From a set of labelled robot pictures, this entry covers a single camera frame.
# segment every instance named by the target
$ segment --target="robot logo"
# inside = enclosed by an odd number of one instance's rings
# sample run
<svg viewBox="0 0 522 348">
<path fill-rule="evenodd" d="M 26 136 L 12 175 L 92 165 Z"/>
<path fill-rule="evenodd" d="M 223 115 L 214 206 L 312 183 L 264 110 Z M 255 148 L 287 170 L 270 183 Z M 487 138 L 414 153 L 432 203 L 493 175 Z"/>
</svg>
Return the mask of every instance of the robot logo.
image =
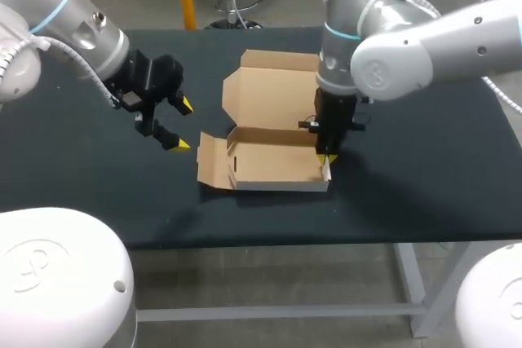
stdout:
<svg viewBox="0 0 522 348">
<path fill-rule="evenodd" d="M 52 240 L 27 240 L 11 248 L 3 256 L 15 293 L 27 293 L 56 277 L 69 253 Z"/>
<path fill-rule="evenodd" d="M 384 90 L 389 85 L 389 70 L 382 61 L 372 59 L 364 68 L 365 84 L 372 90 Z"/>
</svg>

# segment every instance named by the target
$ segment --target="open cardboard box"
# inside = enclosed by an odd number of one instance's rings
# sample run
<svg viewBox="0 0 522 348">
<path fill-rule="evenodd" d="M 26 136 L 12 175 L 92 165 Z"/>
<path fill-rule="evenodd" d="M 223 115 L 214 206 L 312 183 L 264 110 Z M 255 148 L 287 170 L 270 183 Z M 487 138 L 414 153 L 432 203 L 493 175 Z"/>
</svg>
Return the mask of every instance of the open cardboard box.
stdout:
<svg viewBox="0 0 522 348">
<path fill-rule="evenodd" d="M 197 180 L 220 189 L 325 192 L 331 174 L 316 136 L 298 122 L 314 115 L 317 55 L 246 51 L 223 82 L 227 139 L 201 132 Z"/>
</svg>

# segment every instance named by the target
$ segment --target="stool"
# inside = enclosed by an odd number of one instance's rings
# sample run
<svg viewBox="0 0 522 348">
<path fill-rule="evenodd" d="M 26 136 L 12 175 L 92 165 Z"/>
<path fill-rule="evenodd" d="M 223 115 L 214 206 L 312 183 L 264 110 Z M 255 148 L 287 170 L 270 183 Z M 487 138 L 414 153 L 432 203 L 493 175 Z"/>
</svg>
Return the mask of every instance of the stool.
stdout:
<svg viewBox="0 0 522 348">
<path fill-rule="evenodd" d="M 242 4 L 245 1 L 236 0 L 236 5 L 239 11 L 249 10 L 252 7 L 257 6 L 263 0 L 254 0 L 250 4 Z M 243 29 L 243 25 L 237 18 L 237 13 L 233 8 L 232 0 L 219 0 L 215 4 L 215 8 L 218 11 L 228 13 L 226 20 L 218 20 L 206 27 L 206 29 Z M 262 26 L 253 20 L 245 20 L 245 25 L 248 29 L 261 28 Z"/>
</svg>

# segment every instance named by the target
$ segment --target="metal table frame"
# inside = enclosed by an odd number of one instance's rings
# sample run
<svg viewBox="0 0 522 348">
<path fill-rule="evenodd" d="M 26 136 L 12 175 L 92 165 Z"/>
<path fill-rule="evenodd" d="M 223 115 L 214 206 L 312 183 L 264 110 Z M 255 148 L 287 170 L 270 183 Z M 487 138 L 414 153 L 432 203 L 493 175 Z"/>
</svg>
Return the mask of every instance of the metal table frame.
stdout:
<svg viewBox="0 0 522 348">
<path fill-rule="evenodd" d="M 426 292 L 413 245 L 395 244 L 407 303 L 141 310 L 138 322 L 410 315 L 413 336 L 429 337 L 451 309 L 467 272 L 483 256 L 500 247 L 502 244 L 495 241 L 456 243 L 442 272 Z"/>
</svg>

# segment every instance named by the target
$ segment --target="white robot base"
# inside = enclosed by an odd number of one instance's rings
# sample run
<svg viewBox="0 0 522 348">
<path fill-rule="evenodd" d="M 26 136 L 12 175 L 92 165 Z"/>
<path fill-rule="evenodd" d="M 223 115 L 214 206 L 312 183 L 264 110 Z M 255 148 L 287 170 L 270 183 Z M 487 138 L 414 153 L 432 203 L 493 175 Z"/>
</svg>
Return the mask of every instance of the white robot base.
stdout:
<svg viewBox="0 0 522 348">
<path fill-rule="evenodd" d="M 131 260 L 117 235 L 70 209 L 0 214 L 0 346 L 132 348 Z"/>
</svg>

